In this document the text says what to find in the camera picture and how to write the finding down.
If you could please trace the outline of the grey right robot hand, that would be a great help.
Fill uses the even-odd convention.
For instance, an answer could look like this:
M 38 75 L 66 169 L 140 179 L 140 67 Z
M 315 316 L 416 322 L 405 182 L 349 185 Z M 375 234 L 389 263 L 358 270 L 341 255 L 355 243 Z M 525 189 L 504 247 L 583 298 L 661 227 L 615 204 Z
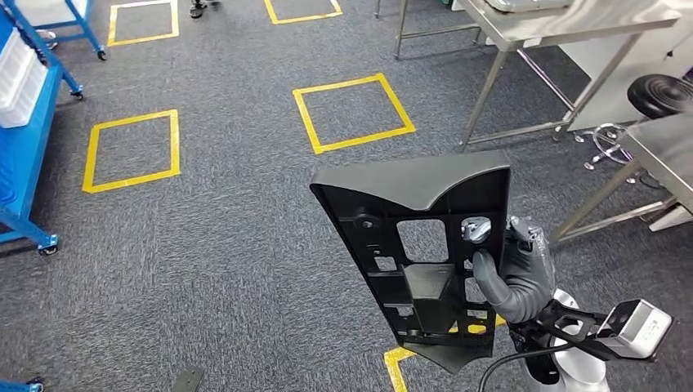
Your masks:
M 554 266 L 543 230 L 517 216 L 507 218 L 500 266 L 480 249 L 472 257 L 472 273 L 485 299 L 507 323 L 538 317 L 553 299 Z

